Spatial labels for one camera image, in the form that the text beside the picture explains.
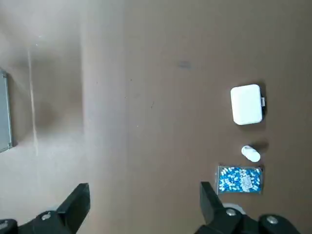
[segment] bag of capsules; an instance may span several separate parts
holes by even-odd
[[[218,166],[217,194],[262,192],[263,169],[261,167]]]

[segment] plastic bag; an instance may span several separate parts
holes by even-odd
[[[263,185],[261,167],[219,166],[217,193],[261,193]]]

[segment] white power adapter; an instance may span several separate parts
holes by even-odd
[[[231,90],[233,120],[238,125],[259,123],[262,121],[260,87],[257,84],[234,87]]]

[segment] label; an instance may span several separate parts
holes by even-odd
[[[252,180],[250,179],[249,175],[242,177],[240,181],[242,181],[243,190],[251,189],[253,187]]]

